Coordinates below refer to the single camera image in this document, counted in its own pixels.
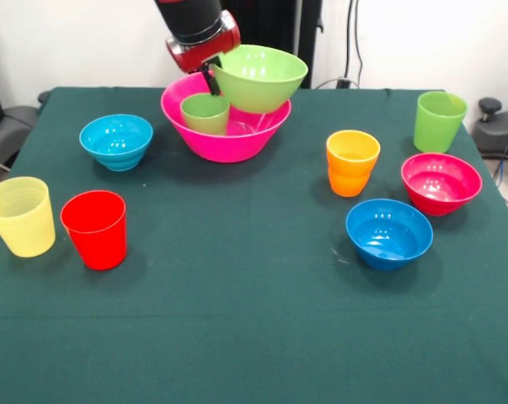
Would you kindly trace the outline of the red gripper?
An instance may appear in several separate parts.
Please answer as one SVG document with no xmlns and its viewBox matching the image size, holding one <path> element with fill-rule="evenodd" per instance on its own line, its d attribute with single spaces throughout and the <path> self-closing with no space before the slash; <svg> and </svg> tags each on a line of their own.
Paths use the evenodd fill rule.
<svg viewBox="0 0 508 404">
<path fill-rule="evenodd" d="M 211 70 L 222 69 L 220 54 L 232 51 L 240 45 L 239 27 L 229 11 L 223 10 L 220 17 L 222 27 L 209 40 L 200 44 L 181 45 L 175 38 L 166 39 L 169 54 L 182 72 L 189 73 L 208 62 Z M 201 68 L 202 76 L 212 96 L 220 96 L 217 80 L 207 66 Z"/>
</svg>

